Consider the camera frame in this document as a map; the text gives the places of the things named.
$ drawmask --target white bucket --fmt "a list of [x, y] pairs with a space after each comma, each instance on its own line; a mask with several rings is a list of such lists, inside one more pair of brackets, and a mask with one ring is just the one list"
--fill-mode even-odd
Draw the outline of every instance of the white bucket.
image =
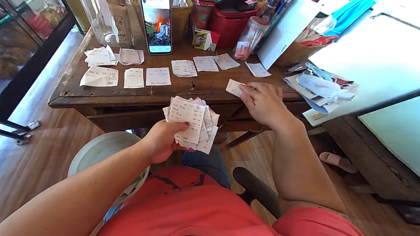
[[[70, 168], [68, 169], [67, 177], [70, 177], [77, 172], [82, 171], [99, 161], [102, 161], [103, 159], [123, 150], [124, 148], [134, 145], [140, 140], [141, 138], [137, 137], [136, 135], [124, 131], [110, 132], [92, 139], [87, 144], [85, 144], [73, 158], [73, 161], [70, 164]], [[119, 196], [112, 204], [112, 207], [123, 203], [140, 189], [140, 187], [146, 181], [147, 175], [149, 174], [149, 169], [150, 166], [148, 166], [140, 174], [140, 179], [136, 184], [136, 188], [129, 195]]]

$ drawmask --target red shirt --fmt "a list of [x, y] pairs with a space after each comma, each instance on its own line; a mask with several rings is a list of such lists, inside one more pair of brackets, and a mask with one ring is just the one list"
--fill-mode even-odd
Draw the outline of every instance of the red shirt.
[[267, 225], [234, 192], [185, 166], [160, 170], [101, 229], [107, 235], [331, 235], [361, 236], [341, 216], [297, 207]]

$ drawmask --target smartphone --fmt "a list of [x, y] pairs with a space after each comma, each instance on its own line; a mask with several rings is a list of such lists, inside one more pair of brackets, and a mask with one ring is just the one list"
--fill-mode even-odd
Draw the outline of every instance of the smartphone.
[[147, 50], [152, 55], [171, 54], [171, 0], [140, 0]]

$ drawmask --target jeans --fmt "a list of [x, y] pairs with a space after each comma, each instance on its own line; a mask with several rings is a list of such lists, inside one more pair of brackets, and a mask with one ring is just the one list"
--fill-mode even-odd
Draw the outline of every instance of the jeans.
[[[222, 153], [214, 145], [211, 147], [208, 155], [201, 151], [184, 151], [181, 165], [201, 170], [212, 177], [223, 188], [231, 189], [231, 180], [229, 178], [228, 169], [223, 162]], [[122, 204], [111, 207], [106, 213], [104, 221], [107, 222], [111, 216], [117, 213], [121, 208], [121, 205]]]

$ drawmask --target drawer handle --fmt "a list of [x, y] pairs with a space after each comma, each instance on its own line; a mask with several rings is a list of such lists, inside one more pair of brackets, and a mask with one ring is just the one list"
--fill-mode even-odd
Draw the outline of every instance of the drawer handle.
[[264, 130], [264, 126], [261, 127], [261, 129], [259, 131], [254, 131], [254, 130], [251, 129], [251, 127], [247, 127], [247, 130], [250, 131], [250, 132], [259, 133], [259, 132], [262, 132]]

